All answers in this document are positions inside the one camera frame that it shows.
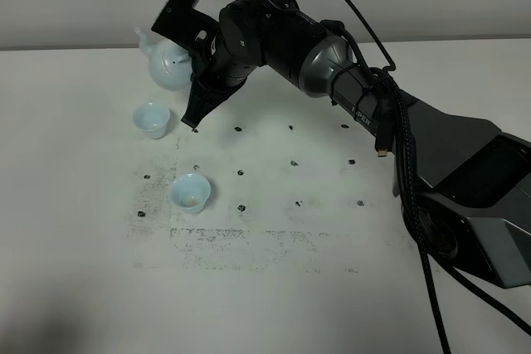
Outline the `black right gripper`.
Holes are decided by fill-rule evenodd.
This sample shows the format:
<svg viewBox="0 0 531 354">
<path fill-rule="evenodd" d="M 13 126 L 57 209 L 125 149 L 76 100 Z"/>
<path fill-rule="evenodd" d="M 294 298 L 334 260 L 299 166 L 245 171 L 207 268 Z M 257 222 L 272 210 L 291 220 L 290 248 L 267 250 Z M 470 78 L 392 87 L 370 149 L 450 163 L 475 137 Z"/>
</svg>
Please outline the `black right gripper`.
<svg viewBox="0 0 531 354">
<path fill-rule="evenodd" d="M 181 118 L 191 129 L 265 64 L 266 5 L 264 0 L 235 0 L 220 11 L 217 22 L 203 13 L 196 21 L 202 25 L 194 37 L 192 85 Z"/>
</svg>

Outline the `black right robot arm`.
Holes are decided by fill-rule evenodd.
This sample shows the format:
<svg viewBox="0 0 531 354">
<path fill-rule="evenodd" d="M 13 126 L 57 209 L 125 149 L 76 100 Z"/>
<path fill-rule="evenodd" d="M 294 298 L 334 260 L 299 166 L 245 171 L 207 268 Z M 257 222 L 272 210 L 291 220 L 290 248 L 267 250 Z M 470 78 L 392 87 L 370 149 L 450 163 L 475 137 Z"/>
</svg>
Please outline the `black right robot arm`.
<svg viewBox="0 0 531 354">
<path fill-rule="evenodd" d="M 192 56 L 183 122 L 196 128 L 267 65 L 327 96 L 395 157 L 395 191 L 415 240 L 450 266 L 503 288 L 530 281 L 530 145 L 485 119 L 446 114 L 370 67 L 343 23 L 295 0 L 236 0 L 212 19 L 175 0 L 177 42 Z"/>
</svg>

